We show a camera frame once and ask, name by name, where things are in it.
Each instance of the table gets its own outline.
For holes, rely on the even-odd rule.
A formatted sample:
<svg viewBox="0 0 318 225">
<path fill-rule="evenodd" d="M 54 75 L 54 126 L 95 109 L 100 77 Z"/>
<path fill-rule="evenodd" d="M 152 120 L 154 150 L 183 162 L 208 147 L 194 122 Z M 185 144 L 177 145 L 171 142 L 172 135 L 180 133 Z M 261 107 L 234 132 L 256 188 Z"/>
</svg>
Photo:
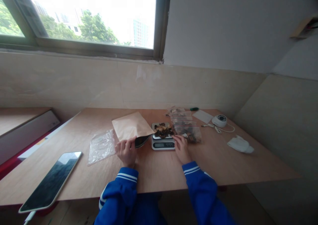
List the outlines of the table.
<svg viewBox="0 0 318 225">
<path fill-rule="evenodd" d="M 44 114 L 50 107 L 0 108 L 0 136 Z"/>
<path fill-rule="evenodd" d="M 112 119 L 135 111 L 137 110 L 84 109 L 46 144 L 0 181 L 0 205 L 25 202 L 60 155 L 71 151 L 82 151 L 83 157 L 60 193 L 58 200 L 99 197 L 106 184 L 115 179 L 122 163 L 117 156 L 111 156 L 87 166 L 89 142 L 94 134 L 113 128 Z M 169 117 L 164 115 L 165 110 L 140 109 L 138 111 L 149 125 L 153 122 L 170 122 Z M 214 116 L 220 114 L 218 110 L 204 111 Z M 198 125 L 203 124 L 195 117 L 194 119 L 198 121 Z M 234 133 L 218 134 L 213 128 L 204 127 L 201 128 L 203 143 L 189 146 L 192 159 L 201 169 L 211 175 L 218 185 L 300 177 L 231 120 L 229 120 L 229 124 L 235 127 Z M 226 145 L 236 135 L 247 140 L 255 151 L 252 154 L 243 154 Z M 187 188 L 181 163 L 174 151 L 154 151 L 151 148 L 151 140 L 148 140 L 137 151 L 135 169 L 139 171 L 138 193 Z"/>
</svg>

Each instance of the hand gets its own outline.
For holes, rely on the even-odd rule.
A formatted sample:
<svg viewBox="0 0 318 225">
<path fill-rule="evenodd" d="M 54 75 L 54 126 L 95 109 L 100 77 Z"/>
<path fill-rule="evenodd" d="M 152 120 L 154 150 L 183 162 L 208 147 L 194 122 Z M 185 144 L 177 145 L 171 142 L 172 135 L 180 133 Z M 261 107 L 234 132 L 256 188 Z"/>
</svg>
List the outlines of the hand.
<svg viewBox="0 0 318 225">
<path fill-rule="evenodd" d="M 129 140 L 123 140 L 117 143 L 115 146 L 115 152 L 118 158 L 124 163 L 124 167 L 134 168 L 137 157 L 137 151 L 135 148 L 135 140 L 137 136 L 130 138 Z"/>
<path fill-rule="evenodd" d="M 188 141 L 183 136 L 172 136 L 175 139 L 175 150 L 182 164 L 187 164 L 192 161 L 188 151 Z"/>
</svg>

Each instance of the charging cable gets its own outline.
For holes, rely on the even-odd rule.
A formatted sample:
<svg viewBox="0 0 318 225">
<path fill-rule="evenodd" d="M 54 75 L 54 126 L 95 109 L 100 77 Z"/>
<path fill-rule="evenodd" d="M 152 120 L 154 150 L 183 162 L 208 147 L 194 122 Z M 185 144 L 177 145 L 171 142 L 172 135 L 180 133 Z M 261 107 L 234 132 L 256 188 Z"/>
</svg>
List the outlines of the charging cable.
<svg viewBox="0 0 318 225">
<path fill-rule="evenodd" d="M 32 211 L 31 213 L 29 213 L 29 215 L 27 216 L 27 218 L 24 220 L 24 225 L 26 225 L 35 215 L 36 211 Z"/>
<path fill-rule="evenodd" d="M 219 134 L 222 134 L 222 131 L 224 131 L 224 132 L 228 132 L 228 133 L 231 133 L 231 132 L 234 132 L 235 131 L 235 127 L 234 126 L 231 126 L 230 124 L 228 124 L 230 127 L 233 127 L 233 130 L 232 131 L 225 131 L 225 130 L 223 130 L 223 129 L 221 129 L 221 128 L 219 128 L 219 127 L 217 127 L 216 125 L 214 125 L 214 124 L 207 124 L 207 125 L 201 125 L 202 127 L 207 127 L 207 126 L 209 126 L 209 127 L 213 127 L 216 131 L 217 131 L 217 133 L 219 133 Z"/>
</svg>

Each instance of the windowsill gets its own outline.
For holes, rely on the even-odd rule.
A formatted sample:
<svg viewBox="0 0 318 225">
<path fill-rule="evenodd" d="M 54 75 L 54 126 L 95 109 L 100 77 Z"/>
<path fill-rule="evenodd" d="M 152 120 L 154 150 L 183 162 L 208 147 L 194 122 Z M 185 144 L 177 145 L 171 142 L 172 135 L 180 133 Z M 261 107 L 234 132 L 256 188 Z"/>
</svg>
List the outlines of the windowsill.
<svg viewBox="0 0 318 225">
<path fill-rule="evenodd" d="M 123 62 L 133 62 L 133 63 L 146 63 L 146 64 L 162 64 L 162 61 L 155 60 L 135 60 L 135 59 L 124 59 L 116 57 L 102 57 L 102 56 L 83 56 L 76 54 L 64 54 L 64 53 L 54 53 L 46 51 L 27 51 L 27 50 L 16 50 L 16 49 L 5 49 L 0 48 L 0 53 L 18 53 L 18 54 L 30 54 L 30 55 L 47 55 L 55 57 L 65 57 L 65 58 L 86 58 L 86 59 L 97 59 L 97 60 L 110 60 L 110 61 L 123 61 Z"/>
</svg>

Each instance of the tree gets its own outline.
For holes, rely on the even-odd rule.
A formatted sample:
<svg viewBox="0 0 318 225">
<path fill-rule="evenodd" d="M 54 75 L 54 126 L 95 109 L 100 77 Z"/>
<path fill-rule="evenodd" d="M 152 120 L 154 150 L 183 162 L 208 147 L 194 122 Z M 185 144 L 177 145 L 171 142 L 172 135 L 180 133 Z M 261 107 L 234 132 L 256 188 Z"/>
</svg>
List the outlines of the tree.
<svg viewBox="0 0 318 225">
<path fill-rule="evenodd" d="M 130 46 L 132 43 L 129 41 L 129 42 L 124 42 L 123 45 L 126 45 L 126 46 Z"/>
<path fill-rule="evenodd" d="M 85 10 L 81 20 L 83 22 L 82 25 L 79 25 L 81 39 L 91 42 L 119 44 L 114 32 L 109 27 L 105 27 L 99 13 L 93 16 L 89 10 Z"/>
<path fill-rule="evenodd" d="M 72 30 L 63 23 L 56 23 L 54 18 L 48 15 L 40 15 L 40 19 L 50 38 L 78 39 Z"/>
<path fill-rule="evenodd" d="M 0 0 L 0 34 L 24 36 L 2 0 Z"/>
</svg>

